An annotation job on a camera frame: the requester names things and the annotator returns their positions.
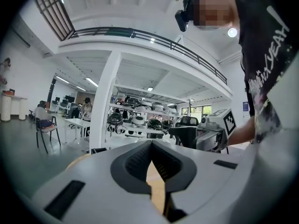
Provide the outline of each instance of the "person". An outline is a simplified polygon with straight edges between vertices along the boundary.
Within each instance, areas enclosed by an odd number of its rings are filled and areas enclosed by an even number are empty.
[[[0,64],[0,83],[7,84],[7,80],[4,77],[4,72],[8,67],[10,67],[10,58],[6,58],[3,63]]]
[[[219,150],[227,145],[252,140],[259,143],[267,135],[279,132],[282,129],[282,121],[288,122],[285,120],[287,115],[280,113],[278,116],[278,110],[281,110],[278,107],[283,105],[279,98],[282,95],[281,87],[288,89],[293,85],[290,79],[284,78],[284,74],[290,67],[293,70],[298,69],[295,68],[298,67],[299,39],[297,17],[292,12],[294,1],[183,1],[187,14],[187,18],[184,17],[183,20],[193,21],[197,28],[239,30],[239,44],[242,47],[241,68],[245,74],[251,118],[244,126],[234,131],[225,146],[217,147]]]
[[[82,120],[90,122],[92,111],[93,111],[93,105],[90,102],[90,98],[86,97],[85,100],[84,100],[84,103],[81,107]],[[86,128],[86,136],[89,136],[89,134],[87,132],[89,130],[90,130],[90,127],[87,127]]]

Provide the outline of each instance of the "machine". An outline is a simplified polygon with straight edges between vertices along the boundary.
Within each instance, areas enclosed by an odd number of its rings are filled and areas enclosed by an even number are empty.
[[[196,147],[222,149],[234,117],[220,110],[192,129]],[[296,177],[298,139],[298,131],[282,129],[242,156],[142,140],[93,154],[60,173],[34,194],[30,210],[47,223],[256,223]],[[146,183],[151,161],[165,182],[162,215]]]

